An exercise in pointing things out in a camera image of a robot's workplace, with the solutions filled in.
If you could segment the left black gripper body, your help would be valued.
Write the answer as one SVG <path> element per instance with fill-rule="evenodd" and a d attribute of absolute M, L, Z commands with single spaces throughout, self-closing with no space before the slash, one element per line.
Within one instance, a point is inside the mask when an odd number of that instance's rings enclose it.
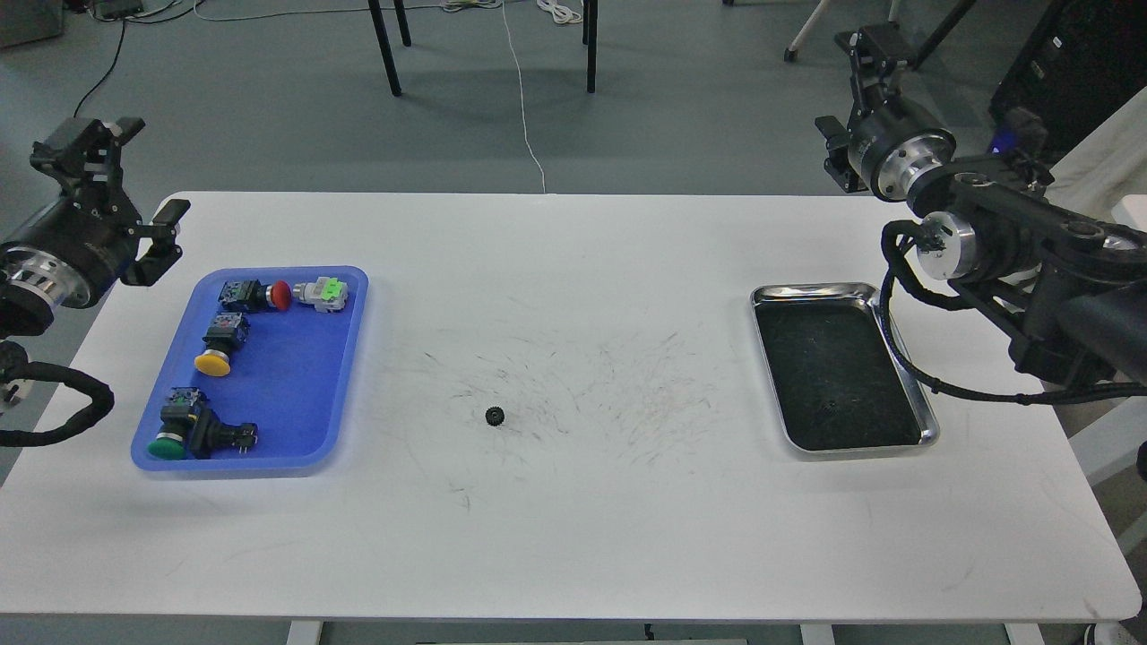
<path fill-rule="evenodd" d="M 3 239 L 3 310 L 86 309 L 115 283 L 138 286 L 142 224 L 124 196 L 42 208 Z"/>

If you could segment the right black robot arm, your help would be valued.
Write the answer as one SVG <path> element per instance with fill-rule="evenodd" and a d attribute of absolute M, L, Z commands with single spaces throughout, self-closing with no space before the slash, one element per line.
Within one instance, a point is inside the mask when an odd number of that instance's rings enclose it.
<path fill-rule="evenodd" d="M 983 393 L 894 362 L 933 393 L 963 401 L 1074 405 L 1144 397 L 1144 231 L 1098 220 L 1045 199 L 1048 169 L 1025 151 L 958 158 L 954 135 L 902 93 L 915 55 L 900 30 L 877 23 L 834 41 L 849 63 L 846 123 L 816 119 L 824 168 L 849 193 L 902 202 L 888 223 L 877 305 L 894 287 L 923 305 L 984 314 L 1009 339 L 1019 373 L 1045 393 Z"/>

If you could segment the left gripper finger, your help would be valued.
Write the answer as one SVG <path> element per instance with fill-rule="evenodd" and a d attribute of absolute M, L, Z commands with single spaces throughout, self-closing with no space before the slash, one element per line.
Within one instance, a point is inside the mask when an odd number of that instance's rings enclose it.
<path fill-rule="evenodd" d="M 131 261 L 120 275 L 120 281 L 131 287 L 151 287 L 175 262 L 184 257 L 184 249 L 177 244 L 177 225 L 189 212 L 192 204 L 186 199 L 171 199 L 159 207 L 151 224 L 130 226 L 128 238 L 149 238 L 151 244 L 146 252 Z"/>
<path fill-rule="evenodd" d="M 99 215 L 138 216 L 124 187 L 122 150 L 146 126 L 140 117 L 104 122 L 70 117 L 44 142 L 34 142 L 33 170 L 58 184 L 58 202 Z"/>

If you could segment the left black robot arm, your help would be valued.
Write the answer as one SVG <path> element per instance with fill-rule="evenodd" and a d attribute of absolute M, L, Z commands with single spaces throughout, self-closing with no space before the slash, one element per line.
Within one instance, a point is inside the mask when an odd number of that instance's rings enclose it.
<path fill-rule="evenodd" d="M 18 339 L 44 335 L 58 309 L 97 305 L 115 283 L 150 287 L 184 257 L 177 225 L 189 201 L 167 202 L 145 220 L 124 187 L 122 150 L 145 125 L 140 117 L 75 116 L 33 143 L 31 168 L 53 178 L 60 192 L 3 238 L 3 411 L 24 401 L 34 383 L 64 384 L 89 403 L 57 428 L 3 430 L 3 446 L 73 438 L 115 404 L 109 384 L 65 365 L 31 360 Z"/>

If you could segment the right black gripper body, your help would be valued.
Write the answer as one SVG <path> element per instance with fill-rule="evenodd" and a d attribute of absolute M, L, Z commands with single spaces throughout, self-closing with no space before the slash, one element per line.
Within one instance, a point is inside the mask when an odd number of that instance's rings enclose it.
<path fill-rule="evenodd" d="M 845 160 L 858 182 L 885 202 L 904 202 L 923 173 L 953 160 L 954 135 L 913 99 L 855 107 Z"/>

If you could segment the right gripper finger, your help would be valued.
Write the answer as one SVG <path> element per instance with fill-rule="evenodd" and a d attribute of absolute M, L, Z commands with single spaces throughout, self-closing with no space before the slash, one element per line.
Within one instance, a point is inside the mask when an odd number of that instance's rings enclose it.
<path fill-rule="evenodd" d="M 852 112 L 873 112 L 902 98 L 902 79 L 916 63 L 915 48 L 890 23 L 872 24 L 835 34 L 835 45 L 849 62 Z"/>
<path fill-rule="evenodd" d="M 849 163 L 851 134 L 845 125 L 835 116 L 819 116 L 814 123 L 816 130 L 824 135 L 824 143 L 826 143 L 824 171 L 846 194 L 868 191 L 861 174 Z"/>

